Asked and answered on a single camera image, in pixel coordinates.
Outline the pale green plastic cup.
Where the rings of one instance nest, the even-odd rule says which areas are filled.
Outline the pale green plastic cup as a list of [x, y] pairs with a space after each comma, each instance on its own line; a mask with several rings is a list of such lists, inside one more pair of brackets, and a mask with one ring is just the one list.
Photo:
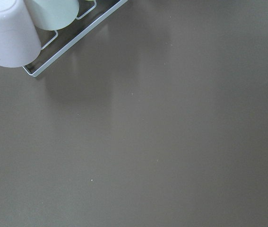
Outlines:
[[48, 31], [67, 27], [79, 12], [78, 0], [26, 0], [25, 5], [34, 25]]

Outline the white plastic cup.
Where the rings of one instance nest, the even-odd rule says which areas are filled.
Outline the white plastic cup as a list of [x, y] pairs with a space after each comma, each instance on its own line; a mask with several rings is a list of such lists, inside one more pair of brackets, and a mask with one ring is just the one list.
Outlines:
[[40, 51], [41, 42], [24, 1], [0, 0], [0, 66], [25, 66]]

